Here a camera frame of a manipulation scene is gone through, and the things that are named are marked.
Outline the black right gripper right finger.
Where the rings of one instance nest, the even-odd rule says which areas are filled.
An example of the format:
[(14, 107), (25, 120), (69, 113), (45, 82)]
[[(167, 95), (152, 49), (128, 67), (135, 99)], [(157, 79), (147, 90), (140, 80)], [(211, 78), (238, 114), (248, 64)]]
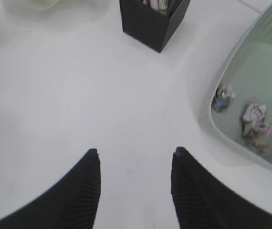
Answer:
[(226, 187), (183, 147), (173, 154), (171, 195), (181, 229), (272, 229), (272, 214)]

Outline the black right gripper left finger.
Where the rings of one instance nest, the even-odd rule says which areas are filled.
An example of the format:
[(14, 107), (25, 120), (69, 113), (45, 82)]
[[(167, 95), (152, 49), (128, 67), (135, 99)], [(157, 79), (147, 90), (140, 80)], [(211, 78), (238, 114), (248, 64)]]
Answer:
[(92, 148), (50, 189), (0, 219), (0, 229), (92, 229), (100, 195), (100, 159)]

